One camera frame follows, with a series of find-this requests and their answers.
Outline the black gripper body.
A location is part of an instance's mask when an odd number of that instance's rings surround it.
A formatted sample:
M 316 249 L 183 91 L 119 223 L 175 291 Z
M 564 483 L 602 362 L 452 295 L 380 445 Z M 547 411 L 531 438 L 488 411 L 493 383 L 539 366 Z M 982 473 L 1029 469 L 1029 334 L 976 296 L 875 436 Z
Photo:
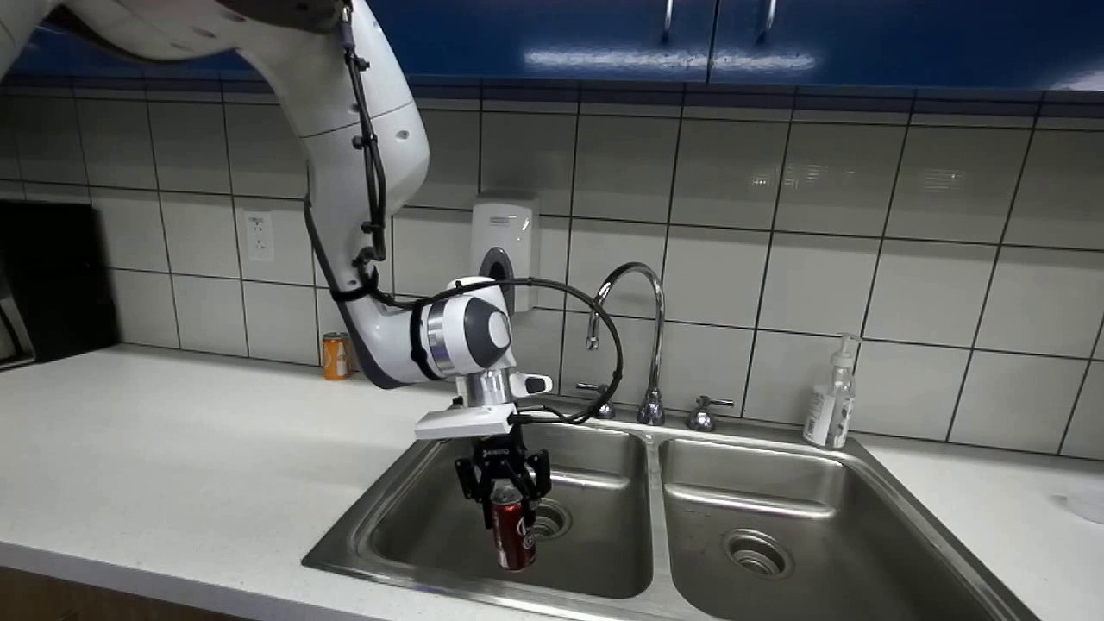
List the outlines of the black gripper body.
M 469 473 L 480 489 L 488 489 L 497 480 L 507 480 L 517 489 L 539 487 L 539 469 L 531 467 L 521 430 L 475 438 Z

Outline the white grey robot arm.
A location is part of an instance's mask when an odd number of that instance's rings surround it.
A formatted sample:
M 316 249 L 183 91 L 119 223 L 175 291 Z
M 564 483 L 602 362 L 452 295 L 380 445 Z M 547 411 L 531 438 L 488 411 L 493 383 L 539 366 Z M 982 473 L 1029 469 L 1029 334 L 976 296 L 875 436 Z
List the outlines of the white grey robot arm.
M 428 130 L 369 0 L 0 0 L 0 52 L 41 22 L 149 62 L 239 56 L 272 91 L 302 148 L 314 261 L 365 375 L 380 385 L 447 381 L 456 399 L 418 422 L 425 442 L 465 442 L 460 487 L 497 537 L 517 541 L 553 487 L 521 436 L 521 399 L 553 385 L 513 362 L 507 285 L 460 277 L 421 301 L 380 291 L 386 222 L 428 175 Z

